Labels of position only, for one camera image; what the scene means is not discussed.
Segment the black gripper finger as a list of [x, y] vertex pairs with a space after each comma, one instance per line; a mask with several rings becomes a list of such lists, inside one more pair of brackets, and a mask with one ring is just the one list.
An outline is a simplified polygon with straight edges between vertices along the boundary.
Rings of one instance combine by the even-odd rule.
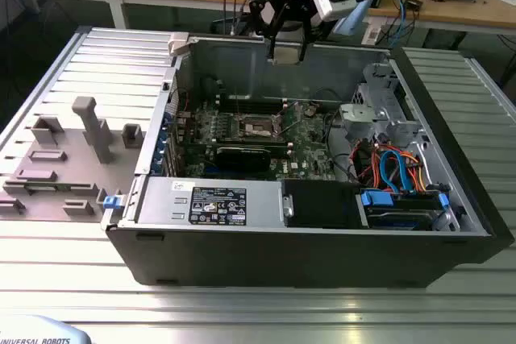
[[305, 59], [308, 45], [314, 41], [312, 34], [311, 19], [318, 13], [316, 5], [312, 0], [299, 0], [299, 18], [302, 22], [302, 46], [299, 52], [299, 61]]
[[275, 20], [276, 11], [273, 12], [271, 23], [266, 23], [263, 19], [262, 12], [265, 10], [267, 5], [270, 5], [269, 0], [249, 0], [248, 3], [252, 29], [257, 35], [262, 36], [269, 41], [267, 59], [268, 61], [273, 61], [275, 57], [274, 50], [276, 47], [278, 26]]

